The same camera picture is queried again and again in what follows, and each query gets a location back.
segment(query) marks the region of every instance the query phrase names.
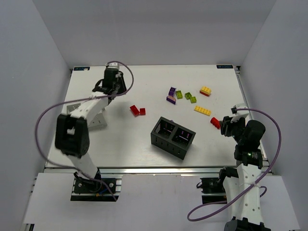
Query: building block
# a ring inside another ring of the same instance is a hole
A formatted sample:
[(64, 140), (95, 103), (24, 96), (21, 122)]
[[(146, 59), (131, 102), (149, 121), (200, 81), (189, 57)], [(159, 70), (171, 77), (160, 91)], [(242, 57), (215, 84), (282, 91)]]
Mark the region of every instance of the building block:
[(200, 106), (196, 106), (196, 107), (194, 108), (194, 111), (200, 112), (200, 113), (202, 113), (202, 114), (204, 114), (204, 115), (207, 115), (207, 116), (210, 116), (211, 113), (212, 113), (210, 110), (205, 109), (205, 108), (202, 108), (202, 107), (200, 107)]
[(182, 95), (182, 92), (180, 91), (180, 90), (177, 90), (176, 92), (175, 92), (175, 94), (177, 95), (177, 99), (179, 100), (179, 99), (183, 99), (183, 95)]
[(132, 105), (130, 109), (131, 109), (131, 112), (134, 114), (134, 116), (139, 116), (140, 112), (135, 105)]
[(215, 117), (211, 118), (211, 124), (213, 124), (217, 129), (220, 129), (219, 121)]
[(151, 132), (151, 144), (183, 160), (195, 134), (171, 120), (160, 117)]
[(190, 92), (185, 93), (185, 98), (189, 100), (192, 97)]
[(175, 90), (176, 90), (176, 88), (171, 87), (168, 95), (174, 97)]
[(173, 104), (175, 104), (176, 101), (177, 101), (176, 98), (174, 98), (170, 95), (167, 96), (166, 100), (169, 101), (170, 103), (173, 103)]
[(190, 98), (190, 100), (191, 100), (191, 103), (196, 103), (196, 102), (197, 102), (197, 99), (196, 99), (195, 96), (192, 96), (192, 97)]
[(141, 116), (145, 116), (145, 108), (140, 108), (140, 115)]
[(212, 90), (210, 89), (210, 88), (208, 88), (208, 87), (202, 87), (201, 89), (200, 89), (200, 91), (199, 91), (201, 94), (203, 94), (203, 95), (206, 95), (206, 96), (209, 96), (210, 94), (211, 94), (211, 92), (212, 92)]

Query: black sticker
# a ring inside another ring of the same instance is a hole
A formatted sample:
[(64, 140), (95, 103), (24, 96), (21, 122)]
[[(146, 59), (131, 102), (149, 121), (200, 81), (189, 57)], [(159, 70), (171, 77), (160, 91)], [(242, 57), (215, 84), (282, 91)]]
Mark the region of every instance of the black sticker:
[(89, 66), (77, 66), (74, 67), (74, 71), (89, 71), (90, 67)]
[(216, 65), (217, 69), (233, 69), (232, 65)]

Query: white platform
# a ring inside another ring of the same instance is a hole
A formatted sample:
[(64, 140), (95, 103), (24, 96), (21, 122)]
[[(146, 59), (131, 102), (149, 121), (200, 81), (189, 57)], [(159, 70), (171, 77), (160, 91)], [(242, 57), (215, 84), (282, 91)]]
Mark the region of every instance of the white platform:
[[(35, 224), (35, 231), (222, 231), (229, 220), (227, 211), (199, 222), (186, 219), (202, 202), (196, 176), (125, 175), (117, 202), (72, 202), (73, 181), (68, 173), (40, 173), (24, 223)], [(282, 178), (266, 176), (261, 184), (268, 188), (261, 198), (266, 227), (272, 231), (299, 229)], [(192, 217), (220, 207), (207, 206)]]
[[(236, 145), (232, 138), (221, 136), (211, 123), (214, 116), (222, 120), (231, 116), (230, 108), (244, 102), (234, 69), (217, 69), (215, 65), (131, 66), (135, 84), (131, 91), (117, 97), (103, 112), (108, 126), (90, 132), (89, 153), (98, 167), (213, 167), (234, 166)], [(103, 78), (105, 67), (89, 71), (73, 71), (66, 100), (89, 97), (95, 83)], [(129, 72), (124, 72), (126, 86), (131, 84)], [(170, 87), (190, 92), (197, 103), (185, 98), (177, 105), (166, 101)], [(211, 88), (206, 97), (199, 93), (202, 86)], [(145, 107), (146, 115), (134, 117), (129, 107)], [(195, 112), (196, 105), (210, 109), (211, 116)], [(196, 132), (182, 161), (151, 145), (150, 133), (160, 116), (173, 120)], [(52, 143), (51, 160), (72, 165)]]

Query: purple block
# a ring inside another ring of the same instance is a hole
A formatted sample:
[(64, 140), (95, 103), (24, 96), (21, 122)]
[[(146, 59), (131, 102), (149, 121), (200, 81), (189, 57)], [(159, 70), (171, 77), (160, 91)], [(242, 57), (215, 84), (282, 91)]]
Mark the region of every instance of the purple block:
[(175, 90), (176, 90), (176, 88), (171, 87), (170, 90), (169, 90), (169, 94), (168, 95), (173, 97), (174, 93), (175, 93)]
[(177, 101), (174, 97), (172, 97), (170, 95), (168, 95), (166, 99), (167, 99), (167, 101), (169, 101), (170, 103), (173, 103), (173, 104), (175, 104), (175, 102)]

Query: tabletop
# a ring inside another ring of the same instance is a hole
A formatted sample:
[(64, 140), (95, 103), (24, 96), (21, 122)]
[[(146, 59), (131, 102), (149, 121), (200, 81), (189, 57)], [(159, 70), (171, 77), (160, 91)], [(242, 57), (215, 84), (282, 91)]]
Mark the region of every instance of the tabletop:
[[(243, 103), (243, 96), (234, 69), (217, 69), (216, 65), (142, 65), (129, 66), (134, 74), (132, 89), (116, 97), (103, 111), (107, 126), (90, 131), (89, 154), (98, 167), (221, 167), (235, 166), (233, 138), (224, 137), (210, 123), (212, 117), (222, 120), (232, 116), (231, 108)], [(89, 70), (73, 71), (65, 100), (87, 98), (95, 83), (103, 78), (104, 66), (91, 66)], [(131, 76), (125, 67), (126, 86)], [(199, 93), (202, 86), (209, 87), (209, 97)], [(181, 90), (183, 99), (176, 105), (166, 97), (170, 87)], [(186, 100), (190, 92), (197, 103)], [(145, 108), (146, 115), (135, 117), (130, 107)], [(195, 106), (211, 110), (211, 116), (194, 111)], [(151, 144), (151, 131), (160, 117), (196, 132), (188, 152), (181, 160)], [(50, 160), (72, 165), (70, 160), (54, 146)]]

